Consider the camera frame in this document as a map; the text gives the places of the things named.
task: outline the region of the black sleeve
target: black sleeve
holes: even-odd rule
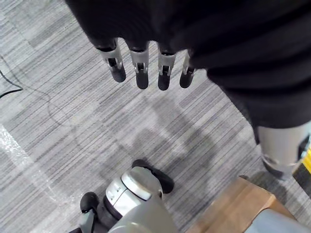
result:
[[[158,26],[246,110],[253,126],[311,120],[311,2],[186,1]]]
[[[311,120],[311,0],[66,0],[90,41],[155,40],[190,63],[253,127]]]

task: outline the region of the striped carpet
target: striped carpet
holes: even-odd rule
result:
[[[179,87],[182,52],[162,92],[151,43],[150,86],[142,91],[124,41],[127,79],[116,83],[61,0],[0,5],[0,69],[24,88],[0,100],[0,232],[73,229],[81,196],[102,197],[136,158],[174,178],[164,202],[180,232],[242,174],[311,226],[308,195],[294,179],[265,172],[250,125],[205,72]],[[0,85],[0,94],[15,88]]]

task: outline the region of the black cable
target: black cable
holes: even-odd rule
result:
[[[6,95],[8,95],[8,94],[10,94],[10,93],[18,92],[18,91],[24,90],[24,88],[22,88],[20,85],[17,85],[17,84],[15,84],[15,83],[13,83],[12,81],[8,80],[8,79],[6,78],[6,76],[2,73],[1,70],[0,70],[0,74],[1,74],[1,76],[2,76],[8,83],[10,83],[10,84],[12,84],[13,86],[16,86],[16,87],[19,88],[19,89],[16,89],[16,90],[4,92],[3,94],[0,95],[0,99],[1,99],[3,96],[6,96]]]

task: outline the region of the cardboard box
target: cardboard box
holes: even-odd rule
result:
[[[187,233],[243,233],[264,209],[294,216],[275,195],[239,177],[207,208]]]

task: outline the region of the yellow and black tape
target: yellow and black tape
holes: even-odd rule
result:
[[[293,173],[293,177],[311,198],[311,147],[307,150],[298,169]]]

